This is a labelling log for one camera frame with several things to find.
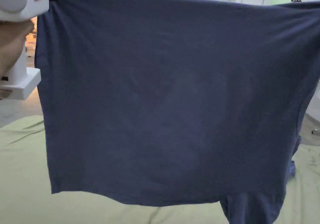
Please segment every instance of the hand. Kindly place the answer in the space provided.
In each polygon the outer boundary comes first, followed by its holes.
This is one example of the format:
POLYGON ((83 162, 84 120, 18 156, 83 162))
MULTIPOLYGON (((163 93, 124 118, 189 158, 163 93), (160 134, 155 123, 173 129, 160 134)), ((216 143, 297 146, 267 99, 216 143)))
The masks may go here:
POLYGON ((0 23, 0 77, 3 76, 21 55, 26 36, 32 32, 31 20, 12 23, 0 23))

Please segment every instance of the white device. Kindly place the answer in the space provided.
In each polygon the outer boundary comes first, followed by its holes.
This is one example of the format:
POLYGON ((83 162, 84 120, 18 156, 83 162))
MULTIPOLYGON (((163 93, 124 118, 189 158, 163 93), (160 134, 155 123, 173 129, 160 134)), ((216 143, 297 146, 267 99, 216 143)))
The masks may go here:
MULTIPOLYGON (((0 21, 21 22, 49 10, 49 0, 0 0, 0 21)), ((0 89, 11 90, 9 99, 26 100, 41 81, 38 68, 27 67, 25 48, 13 68, 0 77, 0 89)))

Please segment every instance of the t-shirt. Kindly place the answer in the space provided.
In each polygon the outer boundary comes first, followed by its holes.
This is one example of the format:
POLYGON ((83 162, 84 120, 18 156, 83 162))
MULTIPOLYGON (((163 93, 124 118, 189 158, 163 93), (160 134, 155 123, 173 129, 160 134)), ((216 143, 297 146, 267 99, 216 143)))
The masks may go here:
POLYGON ((320 77, 319 8, 51 1, 36 66, 52 192, 146 206, 282 200, 320 77))

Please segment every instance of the floor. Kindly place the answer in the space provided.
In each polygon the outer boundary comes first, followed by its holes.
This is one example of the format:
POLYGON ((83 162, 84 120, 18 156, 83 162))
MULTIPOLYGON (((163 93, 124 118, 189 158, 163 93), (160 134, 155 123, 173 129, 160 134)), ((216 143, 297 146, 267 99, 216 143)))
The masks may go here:
MULTIPOLYGON (((28 58, 29 67, 34 65, 32 57, 28 58)), ((0 100, 0 127, 3 127, 15 120, 26 116, 42 115, 38 90, 35 89, 26 101, 18 100, 0 100)), ((320 123, 306 115, 301 130, 303 137, 302 143, 306 145, 319 146, 320 136, 313 135, 311 132, 314 129, 320 129, 320 123)))

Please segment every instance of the finger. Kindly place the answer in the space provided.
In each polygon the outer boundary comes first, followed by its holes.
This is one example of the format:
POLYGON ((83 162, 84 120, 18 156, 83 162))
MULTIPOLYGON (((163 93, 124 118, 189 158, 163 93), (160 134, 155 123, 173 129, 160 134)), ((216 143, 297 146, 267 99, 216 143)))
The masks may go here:
POLYGON ((22 26, 22 34, 26 37, 29 33, 31 33, 35 29, 35 25, 31 20, 27 20, 21 23, 22 26))
POLYGON ((0 89, 0 98, 6 99, 7 97, 10 96, 11 93, 12 93, 11 90, 0 89))

